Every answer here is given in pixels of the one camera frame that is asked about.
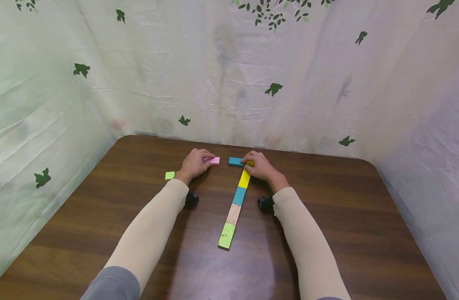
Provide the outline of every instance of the wrist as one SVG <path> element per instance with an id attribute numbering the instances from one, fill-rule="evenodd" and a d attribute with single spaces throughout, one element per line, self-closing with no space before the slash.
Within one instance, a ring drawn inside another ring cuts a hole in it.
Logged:
<path id="1" fill-rule="evenodd" d="M 191 180 L 193 179 L 191 175 L 189 175 L 187 172 L 183 170 L 179 170 L 178 172 L 176 172 L 175 178 L 179 181 L 182 181 L 184 184 L 186 184 L 186 186 L 189 186 Z"/>
<path id="2" fill-rule="evenodd" d="M 289 187 L 289 183 L 286 180 L 286 177 L 278 171 L 271 175 L 271 177 L 268 179 L 268 184 L 271 187 L 271 191 L 273 191 L 273 195 L 280 190 Z"/>

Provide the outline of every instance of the yellow block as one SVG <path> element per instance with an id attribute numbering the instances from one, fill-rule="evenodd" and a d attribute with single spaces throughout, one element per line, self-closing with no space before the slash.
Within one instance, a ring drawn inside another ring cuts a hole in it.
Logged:
<path id="1" fill-rule="evenodd" d="M 250 177 L 251 175 L 245 170 L 243 170 L 243 173 L 241 174 L 241 178 L 239 179 L 238 186 L 240 188 L 247 189 Z"/>

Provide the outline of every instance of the gray sleeve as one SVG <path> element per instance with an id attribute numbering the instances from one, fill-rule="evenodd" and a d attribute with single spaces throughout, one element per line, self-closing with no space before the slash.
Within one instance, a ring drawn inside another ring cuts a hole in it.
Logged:
<path id="1" fill-rule="evenodd" d="M 138 300 L 140 287 L 136 276 L 125 268 L 104 268 L 90 283 L 81 300 Z"/>

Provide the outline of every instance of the green leaf print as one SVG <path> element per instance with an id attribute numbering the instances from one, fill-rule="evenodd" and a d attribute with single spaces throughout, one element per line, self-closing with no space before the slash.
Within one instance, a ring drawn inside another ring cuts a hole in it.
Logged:
<path id="1" fill-rule="evenodd" d="M 271 97 L 273 97 L 283 86 L 279 83 L 271 83 L 269 89 L 266 90 L 265 94 L 271 93 Z"/>
<path id="2" fill-rule="evenodd" d="M 343 140 L 339 141 L 338 143 L 340 143 L 343 146 L 348 147 L 350 145 L 350 143 L 352 143 L 354 141 L 356 141 L 356 140 L 355 139 L 349 139 L 349 136 L 347 136 Z"/>
<path id="3" fill-rule="evenodd" d="M 126 22 L 125 22 L 125 13 L 122 10 L 116 10 L 116 14 L 118 15 L 116 17 L 116 21 L 118 21 L 118 22 L 123 21 L 123 23 L 126 24 Z"/>
<path id="4" fill-rule="evenodd" d="M 179 121 L 179 123 L 182 123 L 184 126 L 188 126 L 188 123 L 191 120 L 190 119 L 185 119 L 185 116 L 182 115 L 178 121 Z"/>
<path id="5" fill-rule="evenodd" d="M 368 35 L 368 32 L 362 31 L 362 32 L 359 34 L 359 38 L 356 40 L 356 43 L 355 43 L 355 44 L 360 45 L 361 42 L 363 41 L 363 38 L 364 38 L 366 35 Z"/>
<path id="6" fill-rule="evenodd" d="M 51 180 L 50 175 L 48 175 L 48 168 L 43 170 L 43 175 L 35 173 L 35 177 L 36 177 L 36 188 L 37 189 L 44 186 L 48 181 Z"/>
<path id="7" fill-rule="evenodd" d="M 30 10 L 30 12 L 32 11 L 36 12 L 36 7 L 35 7 L 36 1 L 39 1 L 39 0 L 15 0 L 15 3 L 20 12 L 21 12 L 21 7 L 26 7 L 28 10 Z"/>
<path id="8" fill-rule="evenodd" d="M 73 71 L 73 75 L 78 75 L 79 73 L 81 73 L 85 78 L 87 78 L 86 75 L 88 75 L 89 69 L 90 69 L 89 66 L 75 63 L 75 70 Z"/>
<path id="9" fill-rule="evenodd" d="M 426 13 L 435 13 L 438 10 L 437 17 L 435 18 L 438 19 L 438 16 L 440 16 L 442 13 L 444 13 L 445 10 L 448 9 L 448 6 L 453 4 L 454 0 L 440 0 L 438 4 L 435 4 L 431 6 Z"/>
<path id="10" fill-rule="evenodd" d="M 300 4 L 300 8 L 298 9 L 298 13 L 296 14 L 296 17 L 298 18 L 296 21 L 298 22 L 301 18 L 303 18 L 305 21 L 309 21 L 308 13 L 304 11 L 306 7 L 310 8 L 311 7 L 311 2 L 309 0 L 276 0 L 275 4 L 273 7 L 271 7 L 270 2 L 271 0 L 255 0 L 255 6 L 253 6 L 253 9 L 251 10 L 251 5 L 250 3 L 242 3 L 240 4 L 239 1 L 233 0 L 231 3 L 236 3 L 238 6 L 238 9 L 246 9 L 247 12 L 250 12 L 251 14 L 256 15 L 256 19 L 254 21 L 254 25 L 258 26 L 259 23 L 263 22 L 268 22 L 268 30 L 273 30 L 275 33 L 277 31 L 278 26 L 282 25 L 283 22 L 286 22 L 286 20 L 283 18 L 283 13 L 273 13 L 273 9 L 275 9 L 276 4 L 281 4 L 284 1 L 284 9 L 288 6 L 289 3 L 292 3 L 296 1 L 298 4 Z"/>

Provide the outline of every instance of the small green square block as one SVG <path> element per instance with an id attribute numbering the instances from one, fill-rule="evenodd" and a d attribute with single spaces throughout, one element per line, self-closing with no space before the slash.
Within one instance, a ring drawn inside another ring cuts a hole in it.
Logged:
<path id="1" fill-rule="evenodd" d="M 221 232 L 220 240 L 218 241 L 218 247 L 229 250 L 235 230 L 236 225 L 225 223 L 223 231 Z"/>
<path id="2" fill-rule="evenodd" d="M 173 177 L 175 177 L 175 171 L 166 172 L 166 174 L 165 174 L 165 180 L 173 179 Z"/>

